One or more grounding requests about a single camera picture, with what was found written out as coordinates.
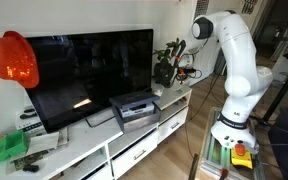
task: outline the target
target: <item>tv screen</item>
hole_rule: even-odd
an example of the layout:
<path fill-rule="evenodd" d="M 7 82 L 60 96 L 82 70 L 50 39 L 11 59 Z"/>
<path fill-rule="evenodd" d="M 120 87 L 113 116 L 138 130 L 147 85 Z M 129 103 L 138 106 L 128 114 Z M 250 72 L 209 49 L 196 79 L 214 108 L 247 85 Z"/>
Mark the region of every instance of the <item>tv screen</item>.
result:
<path fill-rule="evenodd" d="M 26 91 L 47 132 L 110 107 L 110 97 L 151 86 L 152 29 L 26 39 L 40 76 Z"/>

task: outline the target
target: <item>green tray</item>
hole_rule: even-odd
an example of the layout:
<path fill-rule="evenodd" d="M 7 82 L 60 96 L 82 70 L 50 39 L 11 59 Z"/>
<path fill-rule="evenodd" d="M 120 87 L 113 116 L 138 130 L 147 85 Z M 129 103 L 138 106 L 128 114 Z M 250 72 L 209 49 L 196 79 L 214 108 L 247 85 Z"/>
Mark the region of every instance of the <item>green tray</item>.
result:
<path fill-rule="evenodd" d="M 6 136 L 6 152 L 10 156 L 17 156 L 27 150 L 27 139 L 23 130 L 17 130 Z"/>
<path fill-rule="evenodd" d="M 0 162 L 5 161 L 10 155 L 6 152 L 6 138 L 0 140 Z"/>
<path fill-rule="evenodd" d="M 23 130 L 7 134 L 0 140 L 0 162 L 5 161 L 10 156 L 17 156 L 25 152 L 27 148 L 27 137 Z"/>

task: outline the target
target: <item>cabinet drawer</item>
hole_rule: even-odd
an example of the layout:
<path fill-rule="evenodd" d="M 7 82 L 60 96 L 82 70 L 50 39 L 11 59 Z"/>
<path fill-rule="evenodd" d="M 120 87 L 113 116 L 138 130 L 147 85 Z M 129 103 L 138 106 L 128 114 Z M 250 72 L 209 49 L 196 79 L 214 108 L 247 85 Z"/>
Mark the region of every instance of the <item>cabinet drawer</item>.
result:
<path fill-rule="evenodd" d="M 94 173 L 92 176 L 85 178 L 87 180 L 112 180 L 112 172 L 111 168 L 108 165 L 105 165 L 103 168 L 99 169 L 96 173 Z"/>
<path fill-rule="evenodd" d="M 158 131 L 138 142 L 135 146 L 119 155 L 112 161 L 115 179 L 122 176 L 126 171 L 133 167 L 137 162 L 143 159 L 157 147 Z"/>
<path fill-rule="evenodd" d="M 166 137 L 172 134 L 182 124 L 185 123 L 188 107 L 181 110 L 179 113 L 171 117 L 164 124 L 159 126 L 158 143 L 162 142 Z"/>

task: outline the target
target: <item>wooden floor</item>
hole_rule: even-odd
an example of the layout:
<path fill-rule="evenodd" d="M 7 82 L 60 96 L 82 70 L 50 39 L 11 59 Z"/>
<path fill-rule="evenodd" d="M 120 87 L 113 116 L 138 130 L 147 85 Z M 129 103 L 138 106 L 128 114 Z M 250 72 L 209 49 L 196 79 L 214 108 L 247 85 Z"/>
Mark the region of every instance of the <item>wooden floor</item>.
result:
<path fill-rule="evenodd" d="M 269 64 L 268 60 L 264 58 L 258 57 L 257 59 L 258 65 L 273 66 L 273 64 Z M 210 109 L 214 106 L 222 107 L 224 99 L 227 97 L 227 94 L 224 91 L 225 77 L 220 76 L 214 85 L 212 93 L 209 94 L 205 103 L 201 107 L 203 100 L 210 90 L 211 81 L 213 80 L 214 82 L 216 77 L 217 76 L 215 75 L 211 75 L 192 86 L 193 92 L 189 105 L 190 110 L 188 112 L 187 121 L 192 117 L 193 119 L 189 123 L 179 128 L 170 137 L 165 139 L 153 152 L 136 164 L 120 179 L 186 180 L 188 178 L 192 163 L 190 151 L 192 154 L 200 153 L 205 132 L 204 129 L 208 121 Z M 263 117 L 279 89 L 279 86 L 271 85 L 263 98 L 254 108 L 253 115 Z M 280 106 L 288 106 L 288 93 L 280 103 Z M 277 108 L 271 119 L 274 120 L 278 113 Z M 257 136 L 260 144 L 269 144 L 267 131 L 267 127 L 261 126 L 257 128 Z M 263 163 L 277 165 L 270 146 L 260 146 L 260 151 L 263 155 Z M 265 166 L 265 172 L 268 180 L 282 179 L 282 176 L 277 168 Z"/>

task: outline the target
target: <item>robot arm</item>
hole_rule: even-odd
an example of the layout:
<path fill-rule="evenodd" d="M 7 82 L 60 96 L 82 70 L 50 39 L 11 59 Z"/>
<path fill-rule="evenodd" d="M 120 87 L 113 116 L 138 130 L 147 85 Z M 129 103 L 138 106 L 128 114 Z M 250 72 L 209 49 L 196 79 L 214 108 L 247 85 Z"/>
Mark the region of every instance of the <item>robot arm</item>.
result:
<path fill-rule="evenodd" d="M 270 69 L 256 67 L 256 48 L 243 19 L 232 11 L 197 17 L 192 25 L 187 49 L 201 39 L 218 38 L 227 64 L 225 90 L 229 94 L 212 135 L 222 146 L 233 148 L 241 143 L 251 153 L 258 152 L 255 133 L 248 117 L 273 80 Z"/>

